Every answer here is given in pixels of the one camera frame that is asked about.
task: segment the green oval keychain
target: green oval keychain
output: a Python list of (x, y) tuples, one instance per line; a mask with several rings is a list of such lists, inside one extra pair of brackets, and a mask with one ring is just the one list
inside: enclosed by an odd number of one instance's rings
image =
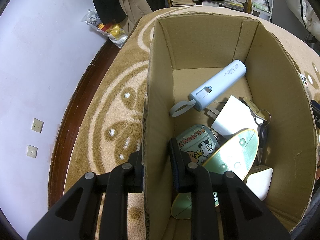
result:
[[(246, 129), (222, 145), (202, 166), (208, 171), (223, 174), (233, 171), (244, 180), (256, 158), (259, 137), (255, 130)], [(219, 205), (217, 193), (213, 192), (215, 205)], [(171, 206), (171, 215), (176, 219), (191, 218), (191, 193), (178, 194)]]

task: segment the white wall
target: white wall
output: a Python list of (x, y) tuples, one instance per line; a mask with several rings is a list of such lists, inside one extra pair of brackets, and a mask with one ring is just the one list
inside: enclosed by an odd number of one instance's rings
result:
[[(0, 207), (25, 239), (48, 210), (54, 142), (69, 100), (105, 42), (80, 22), (92, 0), (11, 0), (0, 16)], [(44, 121), (42, 133), (31, 130)], [(37, 158), (26, 155), (38, 147)]]

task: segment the beige patterned rug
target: beige patterned rug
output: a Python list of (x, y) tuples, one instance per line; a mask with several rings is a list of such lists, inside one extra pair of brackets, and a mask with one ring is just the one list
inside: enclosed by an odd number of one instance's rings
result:
[[(126, 162), (131, 152), (139, 149), (153, 24), (159, 17), (167, 14), (188, 11), (241, 15), (257, 19), (249, 14), (225, 8), (198, 6), (166, 8), (144, 16), (118, 53), (87, 110), (71, 156), (65, 192), (86, 172), (110, 172), (115, 166)], [(261, 21), (268, 31), (277, 36), (290, 55), (293, 55), (297, 65), (313, 61), (320, 66), (318, 55), (310, 55), (309, 48), (306, 48), (302, 41), (267, 21)], [(313, 71), (311, 65), (306, 69), (313, 72), (305, 74), (310, 74), (313, 78), (310, 90), (314, 99), (319, 100), (319, 86), (315, 86), (317, 79), (314, 78), (315, 75), (320, 82), (318, 71)], [(129, 194), (128, 239), (145, 238), (143, 194)]]

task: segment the car key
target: car key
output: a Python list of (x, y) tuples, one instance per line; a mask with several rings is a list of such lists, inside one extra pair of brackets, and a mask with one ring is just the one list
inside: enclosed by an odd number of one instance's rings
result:
[(259, 136), (259, 147), (258, 147), (258, 152), (257, 152), (257, 159), (258, 159), (258, 165), (261, 164), (261, 160), (262, 160), (262, 153), (263, 153), (263, 148), (266, 145), (267, 142), (267, 137), (268, 137), (268, 125), (271, 121), (271, 114), (268, 112), (269, 114), (269, 120), (268, 121), (263, 121), (263, 123), (258, 124), (256, 122), (256, 124), (258, 125), (258, 136)]

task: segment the electrical outlet plate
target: electrical outlet plate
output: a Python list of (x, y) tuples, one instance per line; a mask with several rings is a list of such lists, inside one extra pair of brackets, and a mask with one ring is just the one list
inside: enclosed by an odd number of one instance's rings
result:
[(32, 157), (32, 158), (36, 158), (37, 157), (37, 151), (38, 151), (37, 147), (28, 145), (27, 156)]
[(43, 122), (38, 119), (33, 119), (31, 130), (36, 132), (41, 132), (43, 127)]

